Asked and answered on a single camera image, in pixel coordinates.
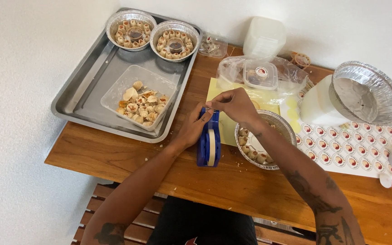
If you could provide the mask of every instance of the round foil container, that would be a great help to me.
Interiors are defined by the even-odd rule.
[[[130,20],[135,20],[136,22],[141,21],[143,23],[148,23],[149,26],[151,26],[153,29],[155,29],[155,27],[157,26],[157,22],[155,21],[154,17],[150,16],[149,14],[143,11],[125,10],[125,11],[117,12],[107,20],[107,25],[105,26],[105,31],[107,32],[107,37],[110,39],[110,41],[117,47],[123,48],[131,52],[142,51],[143,49],[147,48],[149,46],[149,43],[146,43],[142,47],[136,47],[136,48],[127,48],[117,44],[115,35],[117,29],[119,28],[119,25],[122,25],[125,20],[127,20],[128,22]]]
[[[169,30],[174,30],[174,31],[180,31],[181,33],[185,33],[190,40],[193,43],[193,51],[186,57],[181,58],[181,59],[176,59],[176,60],[171,60],[171,59],[166,59],[164,57],[162,57],[160,55],[160,53],[158,53],[156,47],[157,47],[157,43],[158,43],[158,39],[160,37],[163,36],[163,33],[165,31],[169,31]],[[186,59],[188,59],[189,57],[191,57],[193,55],[194,52],[197,51],[199,44],[200,44],[200,38],[199,38],[199,33],[196,31],[196,29],[179,20],[168,20],[168,21],[164,21],[161,22],[160,24],[157,25],[157,27],[154,28],[154,30],[151,31],[151,38],[149,43],[151,44],[151,48],[152,50],[163,60],[169,61],[169,62],[173,62],[173,63],[178,63],[178,62],[182,62]]]
[[[275,130],[278,131],[282,136],[286,138],[288,142],[290,142],[293,146],[297,147],[297,141],[296,141],[296,135],[291,128],[290,124],[287,123],[287,121],[282,118],[280,115],[268,111],[268,110],[257,110],[258,114],[261,116],[261,118],[268,122],[270,125],[275,125]],[[276,164],[276,162],[269,163],[269,164],[259,164],[256,161],[250,159],[241,149],[241,146],[238,143],[238,132],[240,131],[242,127],[237,123],[235,126],[235,142],[237,143],[238,150],[241,152],[244,158],[251,162],[252,164],[263,168],[267,170],[278,170],[279,167]]]
[[[392,125],[392,80],[369,64],[348,61],[339,65],[332,76],[329,98],[351,121]]]

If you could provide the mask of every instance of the person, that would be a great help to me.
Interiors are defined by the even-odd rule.
[[[210,108],[200,119],[203,106]],[[258,115],[243,88],[219,94],[190,112],[177,137],[126,178],[92,216],[81,245],[122,245],[126,228],[158,189],[179,154],[199,139],[213,109],[249,129],[314,213],[317,245],[365,245],[352,208],[331,177]],[[252,244],[252,218],[169,196],[147,244]]]

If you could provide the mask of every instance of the white wall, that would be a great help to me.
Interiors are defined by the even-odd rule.
[[[43,163],[50,106],[117,0],[0,0],[0,244],[68,245],[96,178]]]
[[[287,50],[314,64],[369,63],[392,78],[392,0],[120,0],[132,7],[184,20],[242,45],[253,16],[280,20]]]

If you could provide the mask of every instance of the plastic bag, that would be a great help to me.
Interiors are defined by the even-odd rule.
[[[254,71],[254,66],[249,64],[261,65]],[[260,88],[261,86],[256,86],[258,88],[249,86],[247,85],[250,84],[249,81],[246,81],[245,84],[244,79],[249,78],[250,71],[252,74],[255,74],[260,70],[262,75],[258,76],[264,77],[264,73],[267,73],[267,70],[269,70],[264,67],[273,67],[277,71],[277,77],[268,78],[270,81],[275,82],[275,84],[270,85],[270,89]],[[217,69],[216,86],[222,91],[243,87],[253,101],[257,101],[259,104],[279,105],[289,95],[301,91],[306,85],[307,77],[307,72],[291,64],[288,60],[276,56],[265,58],[255,58],[247,55],[232,56],[220,62]]]

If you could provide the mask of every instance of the stainless steel tray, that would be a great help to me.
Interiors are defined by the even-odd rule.
[[[171,20],[147,13],[151,14],[158,24]],[[202,38],[201,29],[192,26],[199,32],[199,38]],[[52,113],[62,119],[135,140],[160,142],[169,133],[196,54],[197,52],[186,61],[171,63],[158,57],[150,47],[139,52],[123,50],[109,41],[104,30],[52,101]],[[171,106],[162,122],[152,132],[122,120],[100,103],[101,97],[132,64],[148,69],[177,86],[176,93],[170,100]]]

